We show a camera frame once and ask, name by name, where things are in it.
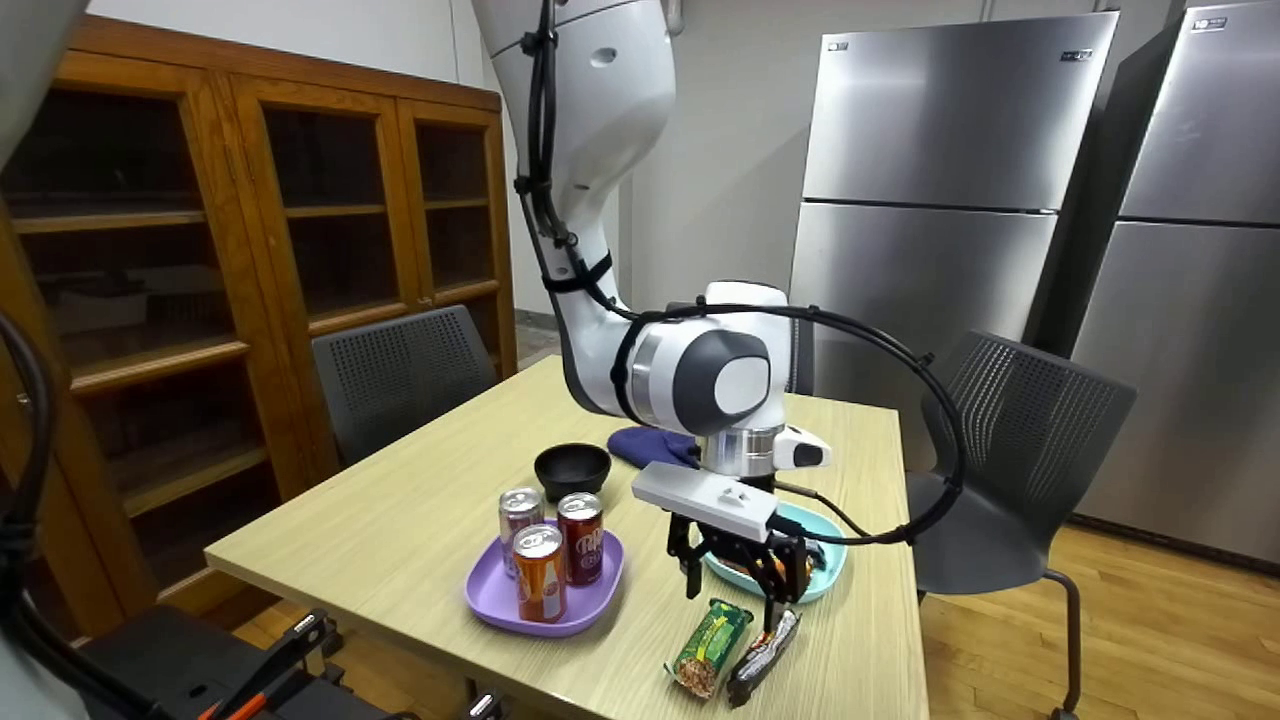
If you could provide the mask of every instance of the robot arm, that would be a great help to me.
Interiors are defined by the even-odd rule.
[[[702,439],[702,463],[766,477],[789,385],[779,315],[630,315],[616,300],[605,199],[655,144],[674,70],[655,0],[476,0],[510,107],[521,199],[564,337],[571,398],[608,415]],[[702,304],[789,304],[758,285],[712,285]]]
[[[0,167],[24,139],[88,0],[0,5]]]
[[[782,535],[775,500],[739,479],[770,489],[775,467],[822,460],[819,439],[782,428],[792,334],[758,308],[789,297],[712,285],[683,313],[629,313],[599,218],[674,100],[658,0],[476,0],[476,15],[516,123],[516,194],[557,304],[564,379],[592,411],[698,437],[698,472],[649,463],[630,489],[671,514],[666,552],[689,596],[698,591],[698,558],[717,552],[757,577],[770,630],[775,603],[804,596],[804,539]]]

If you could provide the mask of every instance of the refrigerator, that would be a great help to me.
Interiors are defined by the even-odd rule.
[[[1073,359],[1140,402],[1079,514],[1276,567],[1280,9],[1178,11],[1094,144],[1110,220]]]
[[[813,98],[792,300],[921,351],[1029,334],[1114,11],[828,33]],[[797,337],[797,392],[902,411],[917,379],[828,329]]]

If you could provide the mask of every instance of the can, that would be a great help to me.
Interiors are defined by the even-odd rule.
[[[566,586],[597,586],[599,580],[599,552],[605,552],[599,495],[566,493],[557,505],[557,517],[558,517],[558,534],[564,534]]]
[[[521,486],[521,489],[502,489],[497,495],[497,535],[502,543],[502,566],[507,566],[507,577],[516,580],[516,566],[510,566],[510,539],[521,528],[528,525],[545,525],[545,493],[536,493],[531,486]]]
[[[510,539],[521,622],[557,625],[564,615],[564,535],[557,525],[528,525]]]

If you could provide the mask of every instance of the snack package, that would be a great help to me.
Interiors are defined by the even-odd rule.
[[[666,665],[666,676],[698,701],[717,697],[747,630],[747,609],[712,596],[702,622],[692,630],[679,655]]]

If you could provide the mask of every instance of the wooden cabinet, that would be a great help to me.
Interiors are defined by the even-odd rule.
[[[243,600],[204,543],[337,472],[314,337],[463,304],[516,370],[500,167],[490,94],[84,23],[0,176],[0,308],[61,388],[38,567],[75,630]]]

